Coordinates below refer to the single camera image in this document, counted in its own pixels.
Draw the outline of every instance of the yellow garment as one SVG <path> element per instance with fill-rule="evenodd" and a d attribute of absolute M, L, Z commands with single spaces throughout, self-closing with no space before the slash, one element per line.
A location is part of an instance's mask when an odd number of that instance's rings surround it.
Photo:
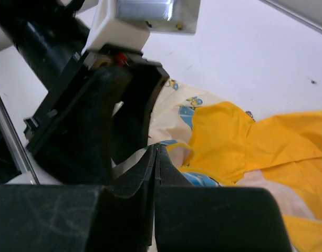
<path fill-rule="evenodd" d="M 181 172 L 234 185 L 245 172 L 290 187 L 319 220 L 285 216 L 300 251 L 322 251 L 322 111 L 277 115 L 254 122 L 230 102 L 195 110 L 192 154 Z"/>

